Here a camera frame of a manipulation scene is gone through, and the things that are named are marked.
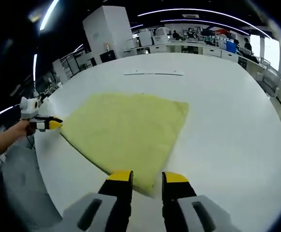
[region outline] yellow cloth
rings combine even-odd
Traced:
[[[150,195],[188,110],[185,102],[153,95],[93,94],[61,133],[106,173],[132,170],[133,185]]]

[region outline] white table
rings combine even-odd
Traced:
[[[138,50],[138,49],[144,49],[144,48],[149,48],[149,49],[153,49],[155,47],[162,47],[162,46],[166,46],[167,47],[167,52],[170,52],[170,47],[180,47],[179,51],[177,51],[175,49],[175,52],[180,52],[181,53],[181,46],[186,46],[186,47],[189,47],[189,46],[192,46],[192,47],[198,47],[200,49],[204,49],[204,48],[207,48],[207,49],[214,49],[214,50],[217,50],[217,51],[221,51],[222,53],[226,53],[226,54],[232,54],[224,49],[221,49],[219,47],[215,47],[215,46],[211,46],[211,45],[207,45],[205,42],[194,42],[194,41],[170,41],[166,44],[162,44],[162,45],[151,45],[151,46],[143,46],[143,47],[135,47],[135,48],[131,48],[131,49],[128,49],[124,52],[131,52],[131,51],[135,51],[135,50]],[[264,64],[261,64],[261,63],[256,63],[248,58],[245,58],[243,56],[240,56],[238,55],[238,57],[240,59],[243,59],[245,60],[245,62],[247,63],[247,66],[246,66],[246,71],[254,78],[254,79],[257,79],[258,78],[258,73],[262,73],[265,69],[266,69],[266,66]],[[278,86],[278,88],[280,89],[279,92],[278,92],[278,98],[281,102],[281,81],[280,81],[280,84]]]
[[[123,75],[171,68],[185,74]],[[49,97],[41,113],[65,119],[96,92],[144,92],[188,102],[186,123],[163,170],[186,176],[198,195],[228,211],[243,232],[265,231],[280,214],[281,122],[238,64],[179,53],[121,58],[77,74]],[[107,177],[58,130],[36,132],[35,144],[44,183],[61,215],[80,197],[97,192]],[[165,231],[161,175],[155,199],[133,192],[128,231]]]

